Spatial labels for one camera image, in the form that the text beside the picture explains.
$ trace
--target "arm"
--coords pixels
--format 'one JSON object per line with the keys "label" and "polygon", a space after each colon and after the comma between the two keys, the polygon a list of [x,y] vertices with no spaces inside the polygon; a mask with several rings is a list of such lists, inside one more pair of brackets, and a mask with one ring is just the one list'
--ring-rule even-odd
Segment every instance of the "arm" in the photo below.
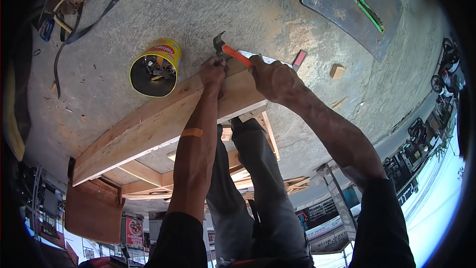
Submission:
{"label": "arm", "polygon": [[184,129],[197,128],[202,134],[182,136],[175,158],[174,192],[168,213],[183,212],[200,222],[217,149],[218,93],[225,80],[225,66],[219,57],[202,64],[199,75],[203,94]]}
{"label": "arm", "polygon": [[301,116],[359,188],[365,190],[369,181],[387,178],[377,152],[360,129],[319,100],[294,70],[279,61],[268,65],[258,56],[250,60],[255,65],[256,89]]}

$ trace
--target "leg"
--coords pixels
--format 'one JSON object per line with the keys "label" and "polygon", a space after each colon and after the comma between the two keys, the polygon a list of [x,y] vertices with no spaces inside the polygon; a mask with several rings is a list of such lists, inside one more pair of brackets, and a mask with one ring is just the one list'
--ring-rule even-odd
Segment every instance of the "leg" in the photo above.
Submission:
{"label": "leg", "polygon": [[223,128],[218,125],[217,152],[211,176],[207,205],[215,228],[215,252],[230,261],[251,259],[254,220],[249,216],[245,200],[229,173],[228,154],[221,141]]}
{"label": "leg", "polygon": [[304,231],[289,201],[266,132],[254,118],[244,123],[234,118],[232,129],[238,158],[250,173],[255,188],[255,205],[264,237],[259,245],[262,256],[312,263]]}

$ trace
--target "concrete floor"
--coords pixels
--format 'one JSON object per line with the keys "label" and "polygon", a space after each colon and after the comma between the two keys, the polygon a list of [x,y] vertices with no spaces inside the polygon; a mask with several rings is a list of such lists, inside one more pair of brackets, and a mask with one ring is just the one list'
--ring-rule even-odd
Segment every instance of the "concrete floor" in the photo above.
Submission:
{"label": "concrete floor", "polygon": [[[292,62],[299,50],[308,57],[299,70],[306,85],[337,109],[371,141],[388,133],[431,91],[441,41],[448,25],[439,6],[427,0],[401,0],[404,11],[383,63],[323,16],[299,0],[121,0],[85,37],[64,48],[59,60],[60,100],[51,93],[59,30],[45,43],[34,33],[29,88],[32,129],[26,157],[67,182],[68,158],[77,158],[102,133],[149,101],[134,91],[128,69],[145,46],[159,37],[176,40],[184,58],[179,82],[197,74],[214,55],[212,38],[232,47]],[[79,29],[96,21],[110,0],[87,0]],[[73,23],[74,17],[67,17]],[[331,79],[332,64],[347,68]],[[288,109],[270,103],[268,116],[281,156],[283,178],[311,176],[330,156],[312,130]],[[168,146],[139,159],[166,172],[173,163]]]}

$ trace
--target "orange hammer handle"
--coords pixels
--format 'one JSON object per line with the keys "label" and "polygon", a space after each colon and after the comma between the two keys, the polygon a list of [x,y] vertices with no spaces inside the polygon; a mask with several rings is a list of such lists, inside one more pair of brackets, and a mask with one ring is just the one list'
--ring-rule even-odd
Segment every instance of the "orange hammer handle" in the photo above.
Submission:
{"label": "orange hammer handle", "polygon": [[227,44],[224,44],[221,49],[223,50],[223,53],[228,54],[229,56],[238,59],[241,63],[246,65],[247,67],[254,67],[253,63],[251,61],[244,57],[241,53],[235,51],[232,47],[230,47]]}

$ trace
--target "forearm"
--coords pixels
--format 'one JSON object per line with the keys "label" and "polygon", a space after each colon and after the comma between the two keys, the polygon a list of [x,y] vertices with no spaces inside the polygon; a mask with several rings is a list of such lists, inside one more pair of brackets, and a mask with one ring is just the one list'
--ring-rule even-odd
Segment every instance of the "forearm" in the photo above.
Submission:
{"label": "forearm", "polygon": [[353,167],[370,178],[386,178],[377,152],[362,131],[326,106],[309,89],[286,105],[304,119],[342,168]]}
{"label": "forearm", "polygon": [[168,212],[184,212],[203,220],[205,196],[217,148],[218,90],[204,88],[185,129],[202,130],[201,137],[183,136],[177,146],[174,192]]}

